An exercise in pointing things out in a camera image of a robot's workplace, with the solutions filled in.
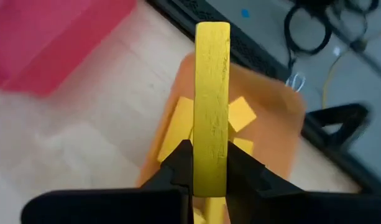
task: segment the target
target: light wood floor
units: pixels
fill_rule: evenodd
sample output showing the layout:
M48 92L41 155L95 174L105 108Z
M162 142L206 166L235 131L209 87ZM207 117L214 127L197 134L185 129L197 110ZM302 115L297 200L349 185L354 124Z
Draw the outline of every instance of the light wood floor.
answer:
M0 93L0 223L53 189L131 187L193 43L143 1L46 99ZM291 181L355 191L300 140Z

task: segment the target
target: orange bin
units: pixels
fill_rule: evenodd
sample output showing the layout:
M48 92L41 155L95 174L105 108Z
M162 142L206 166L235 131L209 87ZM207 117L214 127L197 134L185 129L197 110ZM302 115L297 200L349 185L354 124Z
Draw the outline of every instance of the orange bin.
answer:
M189 54L181 62L150 151L140 171L137 186L141 186L159 170L157 156L173 110L180 96L194 99L194 77L195 55ZM305 115L301 96L280 81L232 63L228 103L240 96L246 99L257 119L236 133L235 137L253 141L253 157L287 179Z

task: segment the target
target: yellow cable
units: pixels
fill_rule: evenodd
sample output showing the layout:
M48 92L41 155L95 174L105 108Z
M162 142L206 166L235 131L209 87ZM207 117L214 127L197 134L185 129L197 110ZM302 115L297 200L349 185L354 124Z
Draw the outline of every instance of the yellow cable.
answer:
M374 36L368 38L367 42L369 42L371 40L378 39L379 37L381 37L381 32L379 32L377 35L374 35ZM326 78L326 81L324 81L324 85L323 85L323 94L321 96L321 107L322 107L322 109L326 108L328 85L331 82L331 80L334 78L334 72L335 72L335 69L337 67L338 61L339 61L339 59L343 58L343 56L345 56L349 52L350 52L349 49L347 49L340 56L338 56L338 58L334 61L334 63L330 66L330 68L328 70L327 78Z

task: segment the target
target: yellow wooden block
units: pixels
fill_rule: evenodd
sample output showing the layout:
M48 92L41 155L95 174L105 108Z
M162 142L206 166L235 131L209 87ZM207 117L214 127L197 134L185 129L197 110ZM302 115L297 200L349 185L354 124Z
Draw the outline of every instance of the yellow wooden block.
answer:
M193 208L193 219L195 224L204 224L205 219L203 214L197 208Z
M234 128L235 132L239 132L246 127L251 121L256 119L255 113L246 102L244 97L238 97L229 105L229 123Z
M223 223L225 203L225 197L206 199L204 217L207 224Z
M181 96L165 133L157 157L159 162L164 161L182 140L189 138L191 127L193 127L193 100Z
M193 128L191 129L189 140L190 140L191 144L193 144Z
M231 142L233 142L234 136L236 135L236 132L232 125L229 123L227 124L227 138ZM193 144L193 129L191 130L190 136L189 136L190 142Z
M233 143L248 155L252 156L252 151L254 150L254 143L252 141L241 138L234 138Z
M230 24L200 22L196 27L193 193L226 195Z

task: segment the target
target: red plastic bin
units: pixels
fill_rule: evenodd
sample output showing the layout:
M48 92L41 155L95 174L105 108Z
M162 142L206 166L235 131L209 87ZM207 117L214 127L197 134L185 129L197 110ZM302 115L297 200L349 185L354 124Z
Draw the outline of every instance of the red plastic bin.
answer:
M45 96L135 0L0 0L0 89Z

